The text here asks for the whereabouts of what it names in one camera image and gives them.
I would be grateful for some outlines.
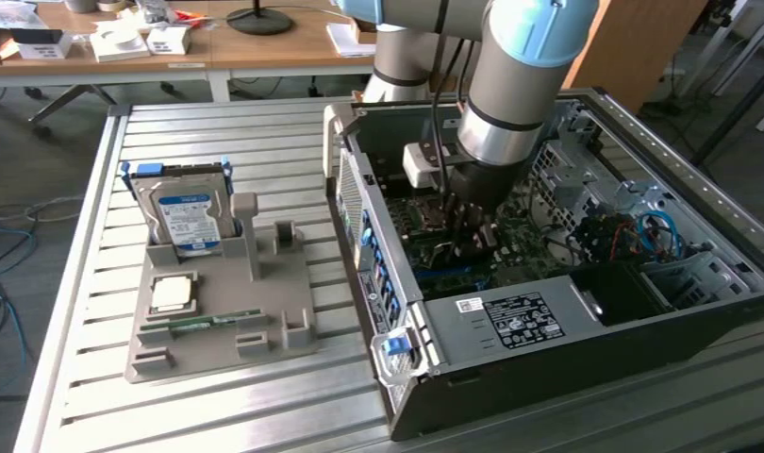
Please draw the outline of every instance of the white label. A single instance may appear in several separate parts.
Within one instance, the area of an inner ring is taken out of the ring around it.
[[[204,68],[205,63],[169,63],[168,67],[170,69],[182,69],[182,68]]]
[[[474,297],[473,299],[458,300],[457,308],[460,309],[460,313],[484,309],[482,298]]]
[[[168,234],[177,247],[188,251],[204,251],[218,245],[221,236],[216,220],[208,215],[213,205],[209,195],[165,196],[158,203]]]

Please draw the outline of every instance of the paper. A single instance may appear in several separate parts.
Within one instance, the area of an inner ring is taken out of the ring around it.
[[[369,57],[376,54],[376,44],[360,44],[348,24],[328,24],[328,36],[342,57]]]

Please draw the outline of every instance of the lamp base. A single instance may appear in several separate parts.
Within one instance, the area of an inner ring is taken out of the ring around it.
[[[226,20],[234,30],[248,35],[277,35],[294,25],[289,16],[266,8],[260,11],[260,16],[256,15],[254,9],[237,9],[228,14]]]

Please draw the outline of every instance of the blue cable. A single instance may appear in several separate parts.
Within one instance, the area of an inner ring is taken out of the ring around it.
[[[672,240],[674,242],[674,256],[680,258],[682,255],[682,250],[681,250],[681,237],[678,235],[678,229],[674,226],[674,221],[672,220],[672,217],[669,216],[669,214],[666,214],[665,212],[662,212],[660,210],[649,210],[642,215],[640,215],[638,219],[636,220],[636,231],[640,234],[641,243],[644,244],[644,246],[646,247],[648,250],[652,251],[656,249],[653,247],[653,244],[646,239],[646,236],[644,236],[644,222],[641,221],[644,219],[644,217],[652,217],[652,216],[658,217],[669,225]]]
[[[8,228],[0,227],[0,233],[20,234],[22,236],[26,236],[26,238],[29,239],[29,249],[22,254],[22,256],[17,259],[16,262],[13,262],[9,266],[6,266],[4,269],[0,270],[0,275],[1,275],[1,274],[5,274],[12,269],[14,269],[14,267],[17,267],[20,265],[20,263],[24,262],[24,260],[32,255],[33,250],[34,250],[36,245],[37,245],[37,239],[29,231],[24,231],[22,229],[8,229]]]
[[[14,310],[14,306],[9,303],[6,299],[4,299],[4,297],[1,297],[1,294],[0,294],[0,301],[4,302],[4,305],[6,305],[6,310],[9,310],[9,313],[12,315],[12,323],[14,324],[14,330],[17,331],[17,340],[20,341],[20,372],[14,376],[12,376],[12,378],[4,383],[4,385],[0,386],[0,393],[1,393],[4,389],[6,389],[6,387],[9,387],[10,384],[17,380],[17,378],[20,378],[22,374],[26,372],[26,346],[24,342],[24,330],[20,327],[20,319],[17,318],[17,311]]]

